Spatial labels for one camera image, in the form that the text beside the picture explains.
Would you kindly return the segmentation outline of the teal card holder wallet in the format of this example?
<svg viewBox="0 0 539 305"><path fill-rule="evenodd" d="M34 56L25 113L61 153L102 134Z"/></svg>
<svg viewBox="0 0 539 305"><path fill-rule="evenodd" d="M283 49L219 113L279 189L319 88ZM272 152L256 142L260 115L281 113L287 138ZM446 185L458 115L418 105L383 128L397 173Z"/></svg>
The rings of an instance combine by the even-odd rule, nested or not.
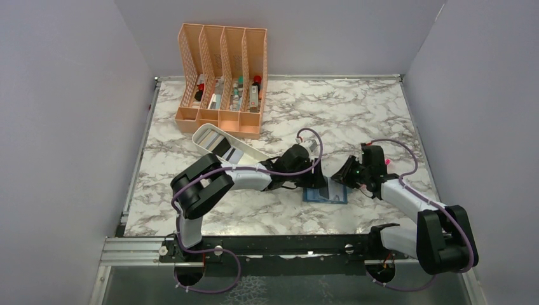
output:
<svg viewBox="0 0 539 305"><path fill-rule="evenodd" d="M303 201L308 203L347 204L348 189L346 186L324 177L325 187L320 189L303 189Z"/></svg>

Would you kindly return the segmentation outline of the black credit card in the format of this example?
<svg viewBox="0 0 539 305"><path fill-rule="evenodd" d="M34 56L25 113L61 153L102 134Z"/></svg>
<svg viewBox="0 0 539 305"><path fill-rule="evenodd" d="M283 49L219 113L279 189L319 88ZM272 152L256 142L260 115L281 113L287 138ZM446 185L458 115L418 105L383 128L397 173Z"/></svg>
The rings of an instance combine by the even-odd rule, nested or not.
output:
<svg viewBox="0 0 539 305"><path fill-rule="evenodd" d="M320 200L332 201L332 191L328 187L320 188L318 190L318 198Z"/></svg>

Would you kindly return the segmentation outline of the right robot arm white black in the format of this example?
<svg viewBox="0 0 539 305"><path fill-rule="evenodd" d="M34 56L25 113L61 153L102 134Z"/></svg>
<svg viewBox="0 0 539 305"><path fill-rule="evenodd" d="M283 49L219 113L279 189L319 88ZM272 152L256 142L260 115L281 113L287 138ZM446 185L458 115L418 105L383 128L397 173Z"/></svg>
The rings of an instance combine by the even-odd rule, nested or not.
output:
<svg viewBox="0 0 539 305"><path fill-rule="evenodd" d="M368 253L381 259L392 250L400 252L417 259L430 275L466 273L475 267L479 254L467 211L420 193L404 180L407 173L390 173L378 143L363 143L360 156L349 156L331 179L350 189L365 187L373 199L395 206L416 227L396 223L372 227L366 243Z"/></svg>

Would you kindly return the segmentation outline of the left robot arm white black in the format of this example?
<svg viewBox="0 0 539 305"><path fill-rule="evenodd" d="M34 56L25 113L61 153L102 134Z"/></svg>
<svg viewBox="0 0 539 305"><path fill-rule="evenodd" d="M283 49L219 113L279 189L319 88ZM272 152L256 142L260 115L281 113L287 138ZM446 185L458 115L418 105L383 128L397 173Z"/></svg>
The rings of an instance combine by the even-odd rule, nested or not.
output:
<svg viewBox="0 0 539 305"><path fill-rule="evenodd" d="M213 153L204 155L170 183L172 207L177 212L177 255L185 261L197 258L203 216L228 191L272 191L283 188L287 182L308 189L321 189L327 185L320 160L311 159L309 150L299 144L281 156L254 165L235 165L221 161Z"/></svg>

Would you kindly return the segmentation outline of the red capped stick in organizer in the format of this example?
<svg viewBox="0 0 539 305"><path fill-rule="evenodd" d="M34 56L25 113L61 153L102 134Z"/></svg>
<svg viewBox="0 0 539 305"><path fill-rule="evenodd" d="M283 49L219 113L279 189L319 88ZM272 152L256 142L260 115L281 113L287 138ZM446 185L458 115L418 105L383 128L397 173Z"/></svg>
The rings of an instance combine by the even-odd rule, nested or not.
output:
<svg viewBox="0 0 539 305"><path fill-rule="evenodd" d="M254 76L252 84L250 86L249 111L252 113L259 112L260 101L261 101L261 95L260 95L261 82L262 82L262 77L259 75L256 75Z"/></svg>

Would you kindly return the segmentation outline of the teal capped tubes in organizer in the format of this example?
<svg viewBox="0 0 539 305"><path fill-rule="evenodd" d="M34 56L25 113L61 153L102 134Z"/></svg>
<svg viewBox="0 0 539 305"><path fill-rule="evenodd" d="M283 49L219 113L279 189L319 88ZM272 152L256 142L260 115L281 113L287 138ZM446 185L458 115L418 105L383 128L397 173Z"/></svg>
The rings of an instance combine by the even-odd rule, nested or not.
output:
<svg viewBox="0 0 539 305"><path fill-rule="evenodd" d="M243 109L243 77L233 80L230 109L232 111L242 111Z"/></svg>

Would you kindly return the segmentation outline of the white oblong plastic tray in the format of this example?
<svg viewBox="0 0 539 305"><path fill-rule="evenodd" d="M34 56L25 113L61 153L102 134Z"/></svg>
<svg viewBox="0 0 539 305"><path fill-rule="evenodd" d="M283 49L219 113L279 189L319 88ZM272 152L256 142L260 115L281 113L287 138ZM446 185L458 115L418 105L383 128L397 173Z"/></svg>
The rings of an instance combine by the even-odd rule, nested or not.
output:
<svg viewBox="0 0 539 305"><path fill-rule="evenodd" d="M271 177L268 174L237 169L241 166L255 167L270 158L267 154L210 123L199 127L193 134L192 141L203 155L212 153L221 160L223 167L236 168L226 171L234 181L233 190L263 191L269 186Z"/></svg>

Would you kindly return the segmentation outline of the grey box in organizer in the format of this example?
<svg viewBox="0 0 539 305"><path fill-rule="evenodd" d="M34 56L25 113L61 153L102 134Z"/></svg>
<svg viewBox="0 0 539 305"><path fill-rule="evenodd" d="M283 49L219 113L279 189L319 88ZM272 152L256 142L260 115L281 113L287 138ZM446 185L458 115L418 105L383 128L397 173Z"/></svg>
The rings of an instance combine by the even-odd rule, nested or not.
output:
<svg viewBox="0 0 539 305"><path fill-rule="evenodd" d="M219 110L221 108L222 93L224 91L224 80L216 79L214 85L214 92L210 98L207 109Z"/></svg>

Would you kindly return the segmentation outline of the peach plastic file organizer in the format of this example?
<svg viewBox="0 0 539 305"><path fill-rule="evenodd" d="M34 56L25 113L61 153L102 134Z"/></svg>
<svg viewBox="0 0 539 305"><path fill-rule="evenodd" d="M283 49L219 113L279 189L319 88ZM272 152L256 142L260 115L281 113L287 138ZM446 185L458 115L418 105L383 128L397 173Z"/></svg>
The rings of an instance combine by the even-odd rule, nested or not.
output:
<svg viewBox="0 0 539 305"><path fill-rule="evenodd" d="M268 88L268 31L183 24L178 36L185 90L175 122L183 133L204 124L259 139Z"/></svg>

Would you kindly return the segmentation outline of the red black item in organizer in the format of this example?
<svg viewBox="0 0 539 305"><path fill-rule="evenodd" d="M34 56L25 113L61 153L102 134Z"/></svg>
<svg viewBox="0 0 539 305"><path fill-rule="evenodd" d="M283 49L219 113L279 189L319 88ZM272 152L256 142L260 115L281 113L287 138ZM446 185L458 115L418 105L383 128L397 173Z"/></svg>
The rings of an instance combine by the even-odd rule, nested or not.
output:
<svg viewBox="0 0 539 305"><path fill-rule="evenodd" d="M205 84L204 83L198 84L197 91L196 91L196 93L194 95L194 99L197 102L201 102L202 96L203 96L203 93L204 93L204 89L205 89Z"/></svg>

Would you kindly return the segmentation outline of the black mounting rail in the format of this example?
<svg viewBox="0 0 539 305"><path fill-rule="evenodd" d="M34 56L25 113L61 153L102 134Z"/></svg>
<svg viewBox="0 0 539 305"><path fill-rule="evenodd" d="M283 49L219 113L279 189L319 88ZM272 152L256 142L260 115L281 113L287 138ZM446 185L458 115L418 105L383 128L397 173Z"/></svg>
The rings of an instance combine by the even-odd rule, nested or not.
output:
<svg viewBox="0 0 539 305"><path fill-rule="evenodd" d="M204 236L188 251L168 235L160 263L193 278L242 276L365 275L405 256L374 245L368 234Z"/></svg>

